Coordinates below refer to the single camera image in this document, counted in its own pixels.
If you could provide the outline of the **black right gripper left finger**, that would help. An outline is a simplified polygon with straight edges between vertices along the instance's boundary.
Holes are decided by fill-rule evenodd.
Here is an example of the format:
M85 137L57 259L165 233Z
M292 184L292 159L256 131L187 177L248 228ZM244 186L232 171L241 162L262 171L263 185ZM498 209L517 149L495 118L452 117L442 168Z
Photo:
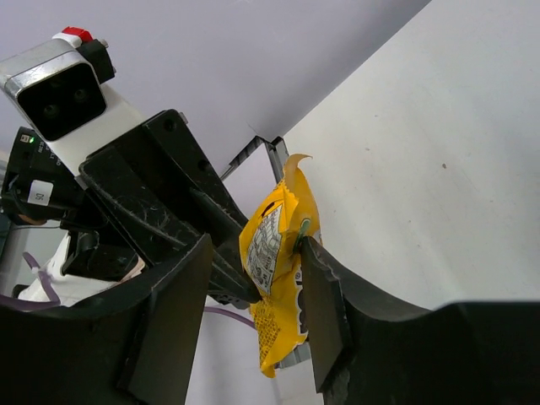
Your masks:
M76 305L1 309L4 404L182 404L211 264L170 260Z

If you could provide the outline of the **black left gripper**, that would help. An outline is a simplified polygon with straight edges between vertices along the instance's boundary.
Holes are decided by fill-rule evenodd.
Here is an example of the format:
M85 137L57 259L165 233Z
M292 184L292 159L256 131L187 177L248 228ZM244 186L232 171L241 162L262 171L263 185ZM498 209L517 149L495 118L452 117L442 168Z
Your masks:
M119 233L149 266L190 254L203 266L211 264L210 237L190 229L165 205L192 198L213 242L208 296L241 310L261 299L240 259L239 236L247 218L179 111L161 111L128 130L92 153L78 170Z

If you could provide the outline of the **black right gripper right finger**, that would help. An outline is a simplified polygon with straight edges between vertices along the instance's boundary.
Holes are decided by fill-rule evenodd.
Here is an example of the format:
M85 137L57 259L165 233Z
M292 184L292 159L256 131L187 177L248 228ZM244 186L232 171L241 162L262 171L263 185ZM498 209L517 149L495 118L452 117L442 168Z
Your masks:
M428 310L300 245L314 380L327 404L536 404L539 305L468 301Z

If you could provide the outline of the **yellow snack packet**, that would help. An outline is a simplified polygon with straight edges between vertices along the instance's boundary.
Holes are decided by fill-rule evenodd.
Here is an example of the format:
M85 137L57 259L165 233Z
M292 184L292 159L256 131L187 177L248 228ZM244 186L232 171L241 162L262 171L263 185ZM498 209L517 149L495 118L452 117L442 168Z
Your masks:
M240 233L243 269L261 298L250 305L258 336L259 366L268 378L308 337L300 246L305 237L321 240L316 200L299 167L306 154L292 154L283 178Z

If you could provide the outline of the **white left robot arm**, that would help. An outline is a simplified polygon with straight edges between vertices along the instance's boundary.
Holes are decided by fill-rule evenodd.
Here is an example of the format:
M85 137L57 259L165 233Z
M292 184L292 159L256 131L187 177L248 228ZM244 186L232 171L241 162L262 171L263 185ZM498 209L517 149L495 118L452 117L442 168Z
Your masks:
M208 295L240 309L261 297L240 260L246 216L178 111L162 111L92 153L78 175L34 130L21 127L3 175L1 207L16 223L55 220L64 230L131 250L150 267L209 235Z

